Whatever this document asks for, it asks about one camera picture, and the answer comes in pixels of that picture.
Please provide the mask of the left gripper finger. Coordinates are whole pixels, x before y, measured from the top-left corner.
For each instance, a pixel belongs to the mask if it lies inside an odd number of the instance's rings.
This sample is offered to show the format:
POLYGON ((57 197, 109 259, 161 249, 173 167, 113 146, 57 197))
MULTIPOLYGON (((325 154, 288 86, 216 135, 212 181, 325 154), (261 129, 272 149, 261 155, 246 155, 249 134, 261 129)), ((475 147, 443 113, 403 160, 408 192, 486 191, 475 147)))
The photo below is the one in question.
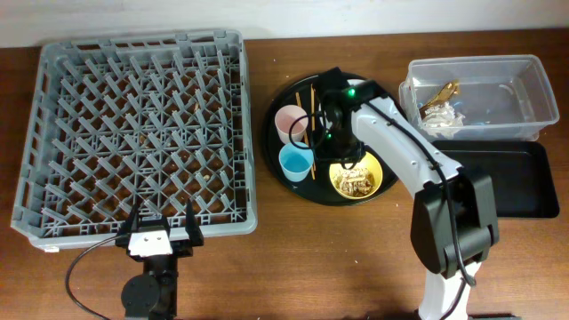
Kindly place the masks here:
POLYGON ((139 222, 139 205, 135 204, 126 221, 121 225, 120 229, 116 233, 117 236, 129 236, 133 231, 138 229, 139 222))
POLYGON ((185 230, 188 235, 190 245, 192 247, 203 246, 204 236, 200 229, 200 223, 196 219, 196 214, 190 200, 186 202, 185 221, 185 230))

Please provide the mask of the blue plastic cup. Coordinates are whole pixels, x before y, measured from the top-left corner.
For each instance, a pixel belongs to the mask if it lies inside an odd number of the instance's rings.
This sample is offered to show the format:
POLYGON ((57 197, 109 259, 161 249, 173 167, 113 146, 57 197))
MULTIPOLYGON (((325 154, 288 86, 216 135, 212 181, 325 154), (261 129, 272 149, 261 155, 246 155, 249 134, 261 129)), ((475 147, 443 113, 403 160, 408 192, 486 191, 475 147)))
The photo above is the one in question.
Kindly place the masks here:
POLYGON ((308 176, 314 163, 313 151, 303 142, 288 143, 279 151, 278 162, 290 182, 300 182, 308 176))

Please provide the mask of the food scraps and rice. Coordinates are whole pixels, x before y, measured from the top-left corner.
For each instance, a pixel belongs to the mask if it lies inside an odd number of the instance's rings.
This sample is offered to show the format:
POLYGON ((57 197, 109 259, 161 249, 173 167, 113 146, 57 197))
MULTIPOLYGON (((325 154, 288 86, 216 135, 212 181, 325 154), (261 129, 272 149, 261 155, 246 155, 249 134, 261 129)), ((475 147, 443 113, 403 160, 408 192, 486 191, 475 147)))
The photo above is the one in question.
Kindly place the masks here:
POLYGON ((366 168, 340 170, 333 177, 333 185, 344 196, 367 196, 375 189, 373 174, 366 168))

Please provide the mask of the yellow bowl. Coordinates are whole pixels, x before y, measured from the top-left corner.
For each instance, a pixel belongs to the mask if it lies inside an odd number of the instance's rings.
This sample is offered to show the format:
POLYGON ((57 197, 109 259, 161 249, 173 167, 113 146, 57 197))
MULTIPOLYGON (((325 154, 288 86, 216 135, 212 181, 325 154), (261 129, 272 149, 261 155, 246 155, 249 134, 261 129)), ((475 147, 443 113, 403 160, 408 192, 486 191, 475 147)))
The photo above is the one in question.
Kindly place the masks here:
POLYGON ((355 165, 331 164, 330 181, 333 188, 341 196, 350 200, 363 200, 373 195, 383 182, 383 170, 379 160, 370 152, 366 152, 360 162, 355 165))

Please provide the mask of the pink plastic cup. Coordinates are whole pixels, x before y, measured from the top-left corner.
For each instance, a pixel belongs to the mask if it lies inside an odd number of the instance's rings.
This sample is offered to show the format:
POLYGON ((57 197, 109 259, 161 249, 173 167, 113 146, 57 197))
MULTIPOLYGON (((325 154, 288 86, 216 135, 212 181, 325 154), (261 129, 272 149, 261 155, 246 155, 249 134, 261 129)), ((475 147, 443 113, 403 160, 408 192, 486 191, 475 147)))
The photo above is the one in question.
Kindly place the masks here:
POLYGON ((290 143, 290 136, 295 142, 303 140, 308 127, 307 112, 296 105, 281 107, 275 115, 275 126, 279 139, 284 143, 290 143))

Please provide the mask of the wooden chopstick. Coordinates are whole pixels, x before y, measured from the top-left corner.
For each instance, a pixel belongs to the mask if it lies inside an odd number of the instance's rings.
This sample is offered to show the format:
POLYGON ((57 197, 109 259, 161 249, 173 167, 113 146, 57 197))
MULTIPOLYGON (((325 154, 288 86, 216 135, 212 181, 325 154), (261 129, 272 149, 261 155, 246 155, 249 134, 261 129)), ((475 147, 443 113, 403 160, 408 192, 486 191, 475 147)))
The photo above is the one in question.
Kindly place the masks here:
MULTIPOLYGON (((299 106, 300 108, 303 108, 302 105, 301 105, 301 96, 300 96, 300 93, 299 93, 299 92, 296 92, 296 93, 295 93, 295 98, 296 98, 296 102, 297 102, 298 106, 299 106)), ((309 146, 309 138, 308 138, 308 135, 307 135, 306 132, 304 133, 304 136, 303 136, 303 142, 304 142, 307 146, 309 146)), ((314 166, 314 163, 311 165, 310 173, 311 173, 312 180, 315 180, 315 179, 316 179, 316 176, 315 176, 315 166, 314 166)))
MULTIPOLYGON (((313 87, 313 84, 310 85, 310 106, 311 106, 311 117, 310 117, 310 126, 311 126, 311 130, 310 130, 310 146, 314 147, 314 138, 312 137, 312 135, 315 132, 316 129, 316 124, 315 124, 315 90, 313 87)), ((316 179, 316 160, 315 162, 312 164, 311 167, 311 174, 312 174, 312 179, 315 180, 316 179)))

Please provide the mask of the brown gold snack wrapper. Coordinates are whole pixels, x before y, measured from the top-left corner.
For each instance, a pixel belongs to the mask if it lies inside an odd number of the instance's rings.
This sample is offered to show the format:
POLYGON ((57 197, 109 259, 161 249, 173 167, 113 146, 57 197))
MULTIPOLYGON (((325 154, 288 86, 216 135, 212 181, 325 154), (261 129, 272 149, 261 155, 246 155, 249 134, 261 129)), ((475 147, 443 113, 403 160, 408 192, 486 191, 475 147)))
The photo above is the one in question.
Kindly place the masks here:
POLYGON ((443 88, 433 96, 424 106, 420 108, 420 115, 422 118, 431 113, 431 109, 435 106, 444 105, 454 95, 460 93, 460 84, 457 79, 445 84, 443 88))

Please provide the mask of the white tissue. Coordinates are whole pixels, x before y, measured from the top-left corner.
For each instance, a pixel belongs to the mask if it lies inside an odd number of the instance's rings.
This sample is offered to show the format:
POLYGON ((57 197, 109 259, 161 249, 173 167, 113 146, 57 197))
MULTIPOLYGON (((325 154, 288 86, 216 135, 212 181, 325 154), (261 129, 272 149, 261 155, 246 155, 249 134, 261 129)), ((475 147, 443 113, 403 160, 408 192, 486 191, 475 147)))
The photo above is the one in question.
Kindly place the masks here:
POLYGON ((428 107, 421 121, 426 133, 449 140, 461 129, 463 119, 463 114, 457 112, 449 102, 445 102, 428 107))

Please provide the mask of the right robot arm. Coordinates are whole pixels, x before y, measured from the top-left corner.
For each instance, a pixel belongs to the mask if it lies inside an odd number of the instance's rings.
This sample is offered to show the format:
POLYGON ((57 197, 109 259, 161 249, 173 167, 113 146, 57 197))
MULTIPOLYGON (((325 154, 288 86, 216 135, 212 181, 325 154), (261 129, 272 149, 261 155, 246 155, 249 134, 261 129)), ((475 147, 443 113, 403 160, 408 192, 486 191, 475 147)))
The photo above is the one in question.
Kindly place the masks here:
POLYGON ((491 177, 446 156, 415 130, 373 80, 351 85, 339 68, 314 83, 325 161, 358 162, 369 147, 413 197, 411 242, 426 269, 419 319, 466 319, 470 290, 499 241, 491 177))

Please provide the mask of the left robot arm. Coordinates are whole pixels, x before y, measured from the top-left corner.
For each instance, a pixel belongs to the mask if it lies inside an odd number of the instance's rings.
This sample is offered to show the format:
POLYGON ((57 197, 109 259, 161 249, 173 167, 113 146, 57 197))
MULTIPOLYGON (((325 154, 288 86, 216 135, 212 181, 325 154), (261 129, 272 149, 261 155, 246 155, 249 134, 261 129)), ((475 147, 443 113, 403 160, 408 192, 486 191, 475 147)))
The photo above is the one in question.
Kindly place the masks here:
POLYGON ((131 278, 121 293, 126 319, 174 319, 177 316, 178 260, 191 257, 204 244, 192 204, 186 204, 186 239, 173 241, 167 218, 142 218, 139 206, 132 208, 121 225, 116 246, 143 264, 141 274, 131 278))

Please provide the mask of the grey plastic dishwasher rack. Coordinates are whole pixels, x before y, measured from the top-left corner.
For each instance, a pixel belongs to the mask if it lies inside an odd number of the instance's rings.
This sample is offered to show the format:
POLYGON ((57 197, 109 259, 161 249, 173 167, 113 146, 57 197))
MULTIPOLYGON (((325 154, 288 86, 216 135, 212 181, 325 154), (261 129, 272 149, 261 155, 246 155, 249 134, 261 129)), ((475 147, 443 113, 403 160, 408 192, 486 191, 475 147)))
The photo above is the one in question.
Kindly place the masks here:
POLYGON ((186 237, 258 224, 244 39, 232 29, 69 40, 40 53, 11 225, 37 249, 113 236, 132 209, 186 237))

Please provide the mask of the round black serving tray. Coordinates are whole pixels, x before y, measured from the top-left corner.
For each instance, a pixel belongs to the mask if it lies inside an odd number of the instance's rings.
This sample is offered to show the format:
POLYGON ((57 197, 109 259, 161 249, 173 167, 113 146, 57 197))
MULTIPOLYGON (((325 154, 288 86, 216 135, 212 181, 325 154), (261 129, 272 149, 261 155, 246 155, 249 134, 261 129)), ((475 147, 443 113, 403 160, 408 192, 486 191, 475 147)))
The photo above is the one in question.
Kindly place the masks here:
POLYGON ((265 159, 265 163, 271 173, 290 191, 311 202, 328 206, 348 206, 362 204, 377 198, 389 190, 396 182, 398 177, 386 165, 386 163, 373 151, 366 146, 365 150, 370 152, 381 166, 382 178, 379 188, 363 199, 348 199, 334 190, 330 178, 330 164, 317 163, 316 177, 308 177, 300 182, 291 182, 286 177, 278 161, 278 154, 285 145, 278 137, 275 125, 276 112, 285 105, 296 102, 296 93, 300 95, 301 106, 309 112, 311 110, 310 86, 317 80, 317 74, 302 78, 295 84, 291 84, 283 89, 271 102, 265 115, 262 128, 260 130, 260 147, 265 159))

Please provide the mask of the clear plastic bin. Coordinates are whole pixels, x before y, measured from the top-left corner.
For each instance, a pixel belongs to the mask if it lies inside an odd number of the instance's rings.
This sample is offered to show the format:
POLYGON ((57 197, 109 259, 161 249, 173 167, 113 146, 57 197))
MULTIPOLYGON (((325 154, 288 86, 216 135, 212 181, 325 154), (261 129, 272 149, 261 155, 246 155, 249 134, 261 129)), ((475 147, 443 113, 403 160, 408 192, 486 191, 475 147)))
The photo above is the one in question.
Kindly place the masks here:
POLYGON ((420 108, 457 79, 460 93, 448 102, 464 115, 449 140, 537 140, 559 120, 555 95, 534 55, 493 55, 414 60, 399 85, 399 104, 412 126, 428 140, 420 108))

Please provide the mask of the black rectangular tray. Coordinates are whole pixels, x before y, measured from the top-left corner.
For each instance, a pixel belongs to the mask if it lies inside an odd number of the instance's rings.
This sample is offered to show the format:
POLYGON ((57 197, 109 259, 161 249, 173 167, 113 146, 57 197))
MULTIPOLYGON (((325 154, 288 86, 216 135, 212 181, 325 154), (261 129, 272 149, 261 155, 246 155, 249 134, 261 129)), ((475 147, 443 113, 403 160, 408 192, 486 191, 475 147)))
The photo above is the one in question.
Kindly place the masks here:
POLYGON ((500 218, 551 219, 560 213, 546 149, 534 141, 439 140, 434 146, 493 181, 500 218))

